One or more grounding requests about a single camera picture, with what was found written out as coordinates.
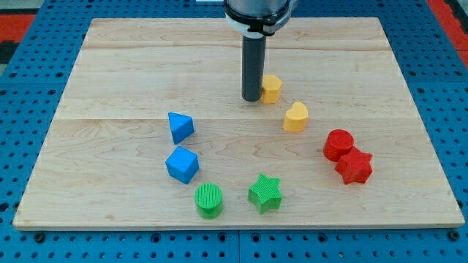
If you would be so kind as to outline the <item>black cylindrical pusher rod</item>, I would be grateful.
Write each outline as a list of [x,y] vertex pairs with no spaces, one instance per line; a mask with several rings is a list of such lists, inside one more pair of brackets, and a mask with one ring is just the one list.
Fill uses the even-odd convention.
[[265,48],[266,37],[243,37],[241,95],[245,101],[256,102],[261,97]]

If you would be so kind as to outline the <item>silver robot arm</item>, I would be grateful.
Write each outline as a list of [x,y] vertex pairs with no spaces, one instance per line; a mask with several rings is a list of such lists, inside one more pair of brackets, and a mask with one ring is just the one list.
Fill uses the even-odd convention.
[[260,99],[266,40],[284,27],[298,0],[224,0],[228,24],[242,35],[241,95],[248,102]]

